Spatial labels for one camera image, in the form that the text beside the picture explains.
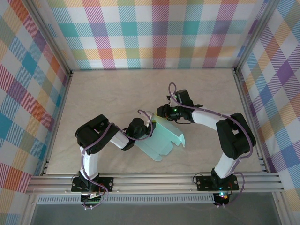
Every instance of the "translucent plastic object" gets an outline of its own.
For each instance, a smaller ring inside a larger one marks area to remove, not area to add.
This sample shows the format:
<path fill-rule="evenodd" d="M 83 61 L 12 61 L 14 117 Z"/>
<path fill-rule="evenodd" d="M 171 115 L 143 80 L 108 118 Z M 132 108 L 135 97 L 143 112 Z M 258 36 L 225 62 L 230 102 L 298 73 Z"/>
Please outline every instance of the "translucent plastic object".
<path fill-rule="evenodd" d="M 143 141 L 136 141 L 135 145 L 145 152 L 154 161 L 161 161 L 162 155 L 168 155 L 173 149 L 173 143 L 185 146 L 183 133 L 171 122 L 153 115 L 152 120 L 156 121 L 156 127 L 152 137 Z"/>

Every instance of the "plaid wall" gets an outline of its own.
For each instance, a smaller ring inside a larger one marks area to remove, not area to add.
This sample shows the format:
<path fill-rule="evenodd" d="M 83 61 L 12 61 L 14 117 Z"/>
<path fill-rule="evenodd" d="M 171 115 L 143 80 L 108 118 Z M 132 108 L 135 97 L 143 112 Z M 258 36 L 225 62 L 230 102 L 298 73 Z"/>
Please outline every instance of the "plaid wall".
<path fill-rule="evenodd" d="M 267 0 L 35 0 L 74 69 L 231 68 Z"/>
<path fill-rule="evenodd" d="M 241 79 L 271 170 L 300 223 L 300 0 L 281 0 Z"/>
<path fill-rule="evenodd" d="M 67 76 L 21 0 L 0 0 L 0 224 L 17 223 Z"/>

